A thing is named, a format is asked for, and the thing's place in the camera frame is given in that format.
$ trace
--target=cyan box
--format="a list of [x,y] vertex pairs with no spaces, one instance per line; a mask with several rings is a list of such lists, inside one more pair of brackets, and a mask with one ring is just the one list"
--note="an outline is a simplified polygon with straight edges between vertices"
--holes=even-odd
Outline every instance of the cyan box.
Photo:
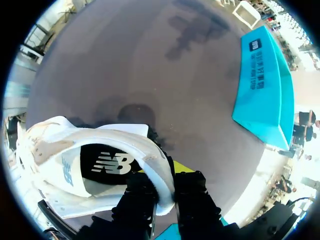
[[241,73],[233,120],[264,143],[289,150],[295,98],[290,69],[265,26],[241,38]]

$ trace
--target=new balance logo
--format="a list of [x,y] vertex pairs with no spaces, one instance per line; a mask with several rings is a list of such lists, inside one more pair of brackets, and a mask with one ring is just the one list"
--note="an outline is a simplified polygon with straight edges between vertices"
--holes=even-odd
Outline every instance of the new balance logo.
[[65,181],[73,187],[74,184],[72,182],[72,177],[70,174],[71,167],[70,164],[64,158],[62,158],[62,166]]
[[131,170],[131,163],[135,160],[128,153],[116,153],[113,158],[110,157],[109,152],[101,152],[103,156],[99,156],[99,159],[104,159],[107,161],[97,160],[95,163],[99,165],[94,165],[92,172],[100,173],[103,169],[107,174],[127,174]]

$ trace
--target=white sneaker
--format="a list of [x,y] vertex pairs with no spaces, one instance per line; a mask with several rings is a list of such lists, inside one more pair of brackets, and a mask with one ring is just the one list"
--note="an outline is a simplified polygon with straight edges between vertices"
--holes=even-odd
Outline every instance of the white sneaker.
[[174,181],[167,158],[147,133],[145,124],[78,128],[56,116],[19,137],[16,154],[62,218],[112,209],[128,174],[141,169],[157,190],[161,216],[174,206]]

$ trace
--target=table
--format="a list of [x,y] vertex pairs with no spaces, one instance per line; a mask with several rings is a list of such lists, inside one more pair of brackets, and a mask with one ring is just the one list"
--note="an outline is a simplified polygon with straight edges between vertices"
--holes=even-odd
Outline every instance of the table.
[[[44,56],[31,88],[27,128],[58,115],[87,127],[147,123],[174,160],[203,172],[225,214],[252,178],[264,145],[231,118],[244,32],[212,4],[89,4]],[[156,219],[155,231],[161,232],[176,216]]]

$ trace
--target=yellow object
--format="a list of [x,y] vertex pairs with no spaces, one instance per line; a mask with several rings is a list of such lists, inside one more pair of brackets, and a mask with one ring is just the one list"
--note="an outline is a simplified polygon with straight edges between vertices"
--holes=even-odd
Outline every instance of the yellow object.
[[181,172],[186,172],[186,173],[192,173],[194,172],[194,170],[182,165],[181,163],[177,162],[177,161],[173,161],[173,165],[174,165],[174,172],[177,173],[181,173]]

